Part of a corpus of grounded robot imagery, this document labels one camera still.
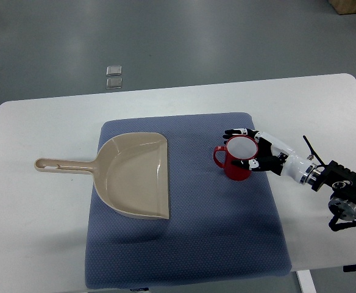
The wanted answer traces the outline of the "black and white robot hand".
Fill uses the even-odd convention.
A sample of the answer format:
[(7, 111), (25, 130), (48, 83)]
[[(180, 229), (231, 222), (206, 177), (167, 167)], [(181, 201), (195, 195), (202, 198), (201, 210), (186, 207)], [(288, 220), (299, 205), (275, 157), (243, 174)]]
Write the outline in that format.
[(249, 128), (235, 128), (224, 131), (224, 144), (233, 136), (246, 135), (254, 139), (258, 145), (258, 153), (254, 159), (234, 160), (233, 165), (251, 172), (273, 172), (278, 176), (289, 176), (299, 184), (309, 181), (318, 165), (305, 159), (292, 147), (272, 135)]

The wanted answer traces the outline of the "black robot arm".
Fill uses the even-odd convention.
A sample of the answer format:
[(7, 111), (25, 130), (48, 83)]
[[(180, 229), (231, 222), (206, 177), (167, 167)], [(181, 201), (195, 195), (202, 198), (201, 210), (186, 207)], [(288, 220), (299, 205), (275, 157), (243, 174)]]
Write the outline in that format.
[(356, 227), (356, 173), (343, 165), (330, 161), (325, 164), (317, 155), (306, 136), (303, 136), (311, 154), (308, 160), (317, 158), (319, 164), (311, 164), (301, 178), (302, 184), (309, 184), (317, 192), (322, 186), (332, 189), (328, 209), (333, 214), (329, 222), (332, 231)]

